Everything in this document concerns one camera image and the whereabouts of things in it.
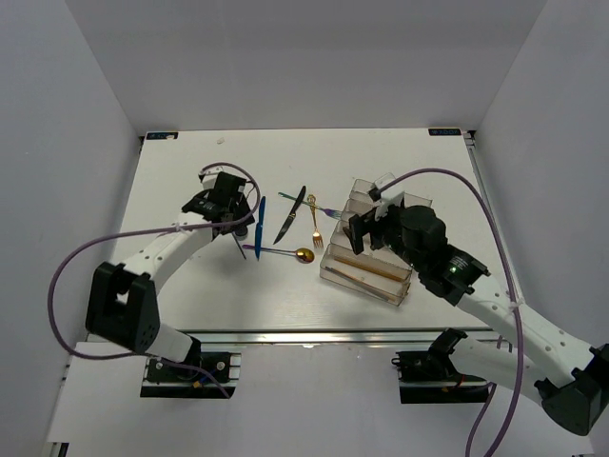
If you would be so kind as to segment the blue knife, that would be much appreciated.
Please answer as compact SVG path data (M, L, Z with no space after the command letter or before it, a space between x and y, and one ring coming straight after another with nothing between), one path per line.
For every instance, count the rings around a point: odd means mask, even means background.
M258 207L258 219L255 228L254 252L257 260L260 260L263 243L263 229L265 219L265 197L263 196Z

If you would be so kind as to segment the purple gold spoon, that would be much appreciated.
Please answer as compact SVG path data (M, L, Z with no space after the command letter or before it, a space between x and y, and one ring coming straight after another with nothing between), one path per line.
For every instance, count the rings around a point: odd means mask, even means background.
M254 245L242 244L241 248L243 250L251 250L255 253L257 257L261 256L262 252L280 254L285 256L291 256L296 258L299 262L303 264L311 264L315 260L315 253L309 248L296 248L296 249L279 249L279 248L264 248L264 247L256 247Z

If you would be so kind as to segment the black knife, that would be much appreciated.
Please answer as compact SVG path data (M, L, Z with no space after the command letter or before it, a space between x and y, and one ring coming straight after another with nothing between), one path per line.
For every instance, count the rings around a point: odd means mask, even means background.
M294 220L296 218L297 210L299 209L299 207L301 206L301 204L304 201L305 193L306 193L306 186L302 186L299 191L298 196L294 200L294 204L292 205L289 214L286 216L285 221L282 224L282 226L279 230L279 233L277 234L277 236L273 242L274 245L278 244L285 237L285 234L290 229L292 223L294 222Z

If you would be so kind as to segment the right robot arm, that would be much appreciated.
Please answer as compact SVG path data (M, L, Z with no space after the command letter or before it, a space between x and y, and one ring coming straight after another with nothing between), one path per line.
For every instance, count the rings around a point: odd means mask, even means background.
M593 347L501 290L487 266L450 245L445 223L425 206L370 210L344 228L355 254L388 248L418 274L420 283L448 304L485 322L523 351L508 354L445 330L430 346L431 371L443 380L457 373L517 387L559 426L588 435L608 406L608 347Z

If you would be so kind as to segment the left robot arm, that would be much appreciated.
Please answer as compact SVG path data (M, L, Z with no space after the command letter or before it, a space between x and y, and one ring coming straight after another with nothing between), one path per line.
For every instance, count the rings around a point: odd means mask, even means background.
M254 222L245 178L220 170L203 177L202 184L169 231L125 261L104 262L94 271L85 322L88 332L122 348L167 359L182 380L200 371L199 344L161 322L158 293L196 251Z

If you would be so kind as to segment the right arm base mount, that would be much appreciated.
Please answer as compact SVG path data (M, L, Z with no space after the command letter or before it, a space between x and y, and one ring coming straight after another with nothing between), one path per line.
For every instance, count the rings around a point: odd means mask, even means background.
M400 351L391 359L403 405L483 404L490 384L464 375L428 351Z

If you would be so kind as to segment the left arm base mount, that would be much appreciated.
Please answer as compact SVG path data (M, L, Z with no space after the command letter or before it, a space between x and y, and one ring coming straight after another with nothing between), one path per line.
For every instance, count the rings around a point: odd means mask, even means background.
M232 397L240 377L242 354L233 351L203 351L199 368L211 374L212 381L201 371L174 368L158 359L147 360L141 398L156 399L224 399Z

